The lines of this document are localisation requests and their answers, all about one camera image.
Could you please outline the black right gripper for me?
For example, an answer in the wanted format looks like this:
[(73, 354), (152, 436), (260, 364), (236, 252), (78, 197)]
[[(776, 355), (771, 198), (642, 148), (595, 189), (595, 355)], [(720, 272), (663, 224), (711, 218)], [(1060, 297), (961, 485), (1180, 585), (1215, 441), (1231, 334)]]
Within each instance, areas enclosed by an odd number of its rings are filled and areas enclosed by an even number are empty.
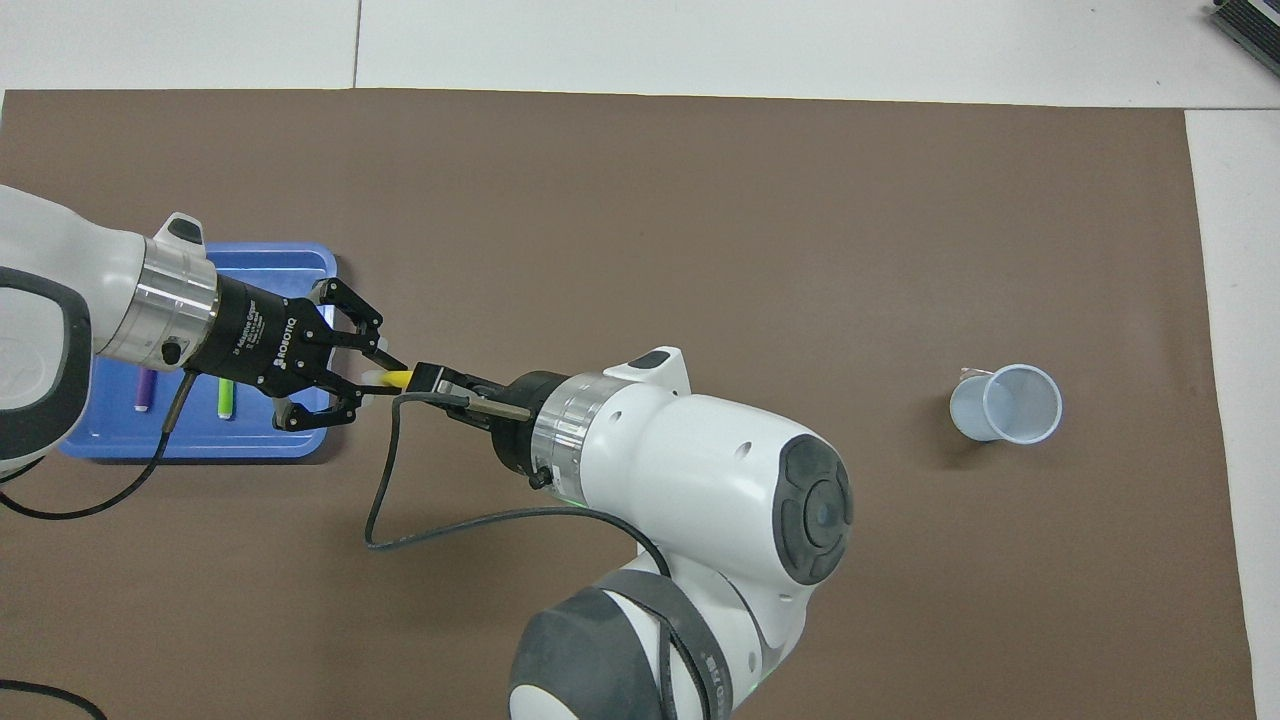
[(525, 410), (525, 419), (490, 418), (492, 446), (498, 460), (511, 471), (535, 471), (531, 439), (535, 420), (547, 398), (545, 386), (544, 372), (525, 373), (503, 387), (495, 380), (435, 363), (419, 363), (412, 373), (413, 392), (483, 397)]

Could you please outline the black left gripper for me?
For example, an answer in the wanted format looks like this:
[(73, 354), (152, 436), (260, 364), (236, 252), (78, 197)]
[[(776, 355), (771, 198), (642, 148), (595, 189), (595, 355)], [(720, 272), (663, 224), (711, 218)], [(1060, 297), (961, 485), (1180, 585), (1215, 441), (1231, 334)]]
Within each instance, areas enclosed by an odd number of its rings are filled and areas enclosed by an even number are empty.
[[(321, 306), (334, 307), (352, 331), (328, 328)], [(381, 337), (383, 315), (340, 278), (323, 278), (312, 287), (312, 301), (287, 299), (229, 275), (218, 277), (218, 306), (189, 368), (243, 386), (253, 386), (273, 400), (273, 428), (302, 432), (355, 421), (366, 398), (387, 393), (384, 384), (360, 384), (344, 378), (319, 386), (333, 397), (310, 410), (288, 397), (317, 386), (311, 377), (326, 370), (332, 348), (353, 350), (387, 372), (408, 366), (393, 357)]]

